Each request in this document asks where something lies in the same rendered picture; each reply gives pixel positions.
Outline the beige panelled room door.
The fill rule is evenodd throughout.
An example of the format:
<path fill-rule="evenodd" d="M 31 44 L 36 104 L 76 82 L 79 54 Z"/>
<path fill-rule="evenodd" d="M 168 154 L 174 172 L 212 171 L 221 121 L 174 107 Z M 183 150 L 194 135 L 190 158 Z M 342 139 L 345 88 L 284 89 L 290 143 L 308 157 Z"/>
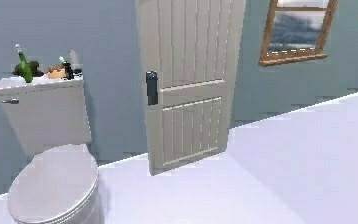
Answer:
<path fill-rule="evenodd" d="M 246 0 L 135 0 L 149 171 L 227 148 Z M 158 76 L 148 105 L 146 73 Z"/>

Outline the grey white roll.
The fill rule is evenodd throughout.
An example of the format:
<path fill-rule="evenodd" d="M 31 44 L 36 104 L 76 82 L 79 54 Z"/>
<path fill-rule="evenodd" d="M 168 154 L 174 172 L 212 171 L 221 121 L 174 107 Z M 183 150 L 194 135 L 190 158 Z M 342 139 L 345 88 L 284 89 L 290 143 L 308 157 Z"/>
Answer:
<path fill-rule="evenodd" d="M 71 69 L 74 73 L 81 73 L 82 72 L 82 66 L 79 62 L 78 56 L 74 50 L 71 50 L 69 52 L 69 59 L 71 63 Z"/>

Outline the black spray bottle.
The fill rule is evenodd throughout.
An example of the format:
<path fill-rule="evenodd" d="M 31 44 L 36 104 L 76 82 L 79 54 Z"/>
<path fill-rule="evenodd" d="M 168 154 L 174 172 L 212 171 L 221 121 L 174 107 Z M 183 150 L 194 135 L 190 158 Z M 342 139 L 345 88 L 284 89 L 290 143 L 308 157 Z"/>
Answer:
<path fill-rule="evenodd" d="M 71 64 L 65 60 L 62 56 L 59 57 L 59 60 L 61 61 L 62 65 L 64 66 L 65 69 L 65 76 L 68 80 L 71 80 L 74 78 L 74 73 L 73 70 L 71 68 Z"/>

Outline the orange tan box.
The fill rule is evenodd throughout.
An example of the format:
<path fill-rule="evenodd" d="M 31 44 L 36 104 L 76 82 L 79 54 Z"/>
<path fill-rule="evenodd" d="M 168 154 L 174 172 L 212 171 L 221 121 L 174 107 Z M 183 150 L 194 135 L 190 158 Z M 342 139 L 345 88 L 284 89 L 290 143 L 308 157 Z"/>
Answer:
<path fill-rule="evenodd" d="M 47 76 L 50 79 L 64 78 L 65 77 L 65 68 L 63 65 L 51 66 L 48 68 Z"/>

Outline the white toilet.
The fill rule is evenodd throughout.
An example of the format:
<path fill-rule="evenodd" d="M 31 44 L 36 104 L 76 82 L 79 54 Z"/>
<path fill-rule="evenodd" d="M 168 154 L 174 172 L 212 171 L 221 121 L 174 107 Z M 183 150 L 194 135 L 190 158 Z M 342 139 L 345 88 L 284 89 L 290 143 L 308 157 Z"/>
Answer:
<path fill-rule="evenodd" d="M 9 188 L 17 224 L 102 224 L 84 80 L 0 80 L 0 102 L 30 163 Z"/>

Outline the wooden framed window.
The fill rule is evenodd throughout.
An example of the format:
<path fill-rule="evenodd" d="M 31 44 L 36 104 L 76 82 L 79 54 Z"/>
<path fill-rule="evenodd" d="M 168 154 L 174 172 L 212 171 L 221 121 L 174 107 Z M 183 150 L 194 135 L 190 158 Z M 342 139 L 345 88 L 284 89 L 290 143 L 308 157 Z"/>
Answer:
<path fill-rule="evenodd" d="M 258 64 L 324 59 L 338 0 L 270 0 Z"/>

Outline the dark brown lump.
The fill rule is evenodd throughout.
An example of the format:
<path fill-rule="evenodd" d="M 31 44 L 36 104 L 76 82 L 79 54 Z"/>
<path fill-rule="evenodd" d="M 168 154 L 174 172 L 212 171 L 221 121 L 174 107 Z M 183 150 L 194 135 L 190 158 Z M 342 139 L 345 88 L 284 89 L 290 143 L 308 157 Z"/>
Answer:
<path fill-rule="evenodd" d="M 32 72 L 33 77 L 41 77 L 44 75 L 44 72 L 39 69 L 39 62 L 38 61 L 30 61 L 28 63 L 30 70 Z M 19 76 L 20 75 L 20 65 L 17 64 L 12 72 L 13 75 Z"/>

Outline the green bottle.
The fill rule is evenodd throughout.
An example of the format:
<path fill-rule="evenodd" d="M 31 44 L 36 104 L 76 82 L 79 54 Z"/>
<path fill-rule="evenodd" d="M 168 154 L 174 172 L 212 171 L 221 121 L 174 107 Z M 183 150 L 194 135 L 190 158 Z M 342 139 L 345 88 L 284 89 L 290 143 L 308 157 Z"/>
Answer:
<path fill-rule="evenodd" d="M 24 52 L 19 44 L 16 44 L 15 48 L 20 59 L 20 62 L 18 64 L 18 74 L 25 80 L 26 83 L 31 83 L 33 81 L 33 75 L 24 55 Z"/>

